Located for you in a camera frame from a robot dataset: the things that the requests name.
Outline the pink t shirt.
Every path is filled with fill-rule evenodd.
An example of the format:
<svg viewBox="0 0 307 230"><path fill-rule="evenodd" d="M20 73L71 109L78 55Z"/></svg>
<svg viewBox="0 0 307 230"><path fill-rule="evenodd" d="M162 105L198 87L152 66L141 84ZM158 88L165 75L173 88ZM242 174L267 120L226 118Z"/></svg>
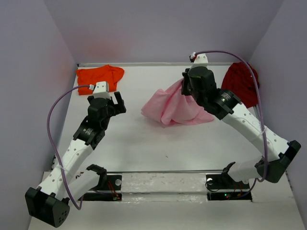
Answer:
<svg viewBox="0 0 307 230"><path fill-rule="evenodd" d="M180 79L166 90L158 89L142 107L141 114L164 127L212 122L214 117L197 105L192 96L181 94L182 83Z"/></svg>

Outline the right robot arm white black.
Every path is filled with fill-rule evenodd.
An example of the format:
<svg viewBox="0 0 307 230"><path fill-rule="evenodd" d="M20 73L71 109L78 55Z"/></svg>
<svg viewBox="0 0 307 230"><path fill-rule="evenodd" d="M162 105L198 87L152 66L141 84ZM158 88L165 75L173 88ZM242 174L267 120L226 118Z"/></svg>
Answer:
<svg viewBox="0 0 307 230"><path fill-rule="evenodd" d="M192 96L197 105L230 125L261 153L253 160L229 163L221 174L222 185L231 188L254 178L279 182L299 152L300 143L287 141L267 127L261 127L260 121L234 93L217 88L213 72L206 67L187 68L182 76L182 95Z"/></svg>

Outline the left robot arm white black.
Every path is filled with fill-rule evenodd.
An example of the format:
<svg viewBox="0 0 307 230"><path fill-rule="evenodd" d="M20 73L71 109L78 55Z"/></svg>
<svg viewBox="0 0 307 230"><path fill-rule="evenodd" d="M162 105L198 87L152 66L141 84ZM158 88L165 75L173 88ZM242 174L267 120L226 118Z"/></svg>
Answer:
<svg viewBox="0 0 307 230"><path fill-rule="evenodd" d="M120 92L115 92L114 97L115 102L107 93L94 93L87 98L87 116L73 135L68 149L49 176L25 193L30 216L58 228L66 220L72 205L80 209L83 196L89 190L97 191L107 186L108 195L116 196L105 168L91 164L85 172L76 174L105 136L110 118L126 112Z"/></svg>

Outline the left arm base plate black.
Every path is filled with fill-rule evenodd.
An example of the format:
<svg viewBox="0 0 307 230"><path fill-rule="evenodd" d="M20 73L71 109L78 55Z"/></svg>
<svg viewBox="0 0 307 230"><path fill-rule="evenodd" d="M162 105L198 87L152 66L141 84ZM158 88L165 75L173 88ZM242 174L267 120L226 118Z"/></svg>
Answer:
<svg viewBox="0 0 307 230"><path fill-rule="evenodd" d="M99 183L83 196L83 201L119 202L122 200L121 185L122 175L108 175L105 182Z"/></svg>

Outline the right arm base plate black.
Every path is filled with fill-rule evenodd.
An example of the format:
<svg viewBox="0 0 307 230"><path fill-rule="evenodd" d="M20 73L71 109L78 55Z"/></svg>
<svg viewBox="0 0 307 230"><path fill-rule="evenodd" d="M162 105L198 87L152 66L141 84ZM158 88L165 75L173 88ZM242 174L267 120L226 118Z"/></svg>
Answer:
<svg viewBox="0 0 307 230"><path fill-rule="evenodd" d="M225 182L221 174L207 174L205 188L208 201L252 201L251 193L245 195L250 190L249 184L233 180Z"/></svg>

